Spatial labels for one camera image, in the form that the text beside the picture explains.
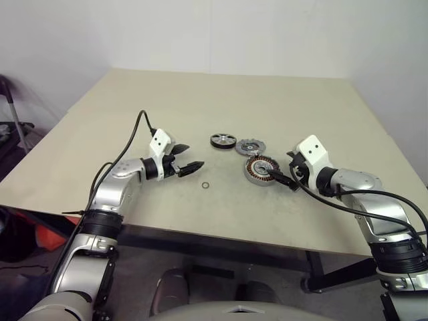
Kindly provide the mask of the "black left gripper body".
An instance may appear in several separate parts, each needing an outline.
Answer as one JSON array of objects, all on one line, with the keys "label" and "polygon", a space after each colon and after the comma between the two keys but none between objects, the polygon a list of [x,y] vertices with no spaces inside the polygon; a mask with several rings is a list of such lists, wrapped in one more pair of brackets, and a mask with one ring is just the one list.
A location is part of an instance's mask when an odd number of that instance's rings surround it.
[{"label": "black left gripper body", "polygon": [[177,170],[175,170],[173,166],[173,162],[175,161],[175,156],[172,154],[172,149],[176,145],[174,139],[171,135],[167,135],[167,142],[163,147],[163,177],[168,178],[176,174]]}]

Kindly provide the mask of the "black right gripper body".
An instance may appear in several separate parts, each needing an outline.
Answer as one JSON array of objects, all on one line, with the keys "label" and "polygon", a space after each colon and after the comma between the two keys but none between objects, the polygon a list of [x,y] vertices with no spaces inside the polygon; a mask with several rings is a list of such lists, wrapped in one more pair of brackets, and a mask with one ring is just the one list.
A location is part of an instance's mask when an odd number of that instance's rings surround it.
[{"label": "black right gripper body", "polygon": [[308,188],[308,179],[310,178],[309,168],[305,164],[306,159],[303,156],[293,156],[289,164],[290,173],[295,182]]}]

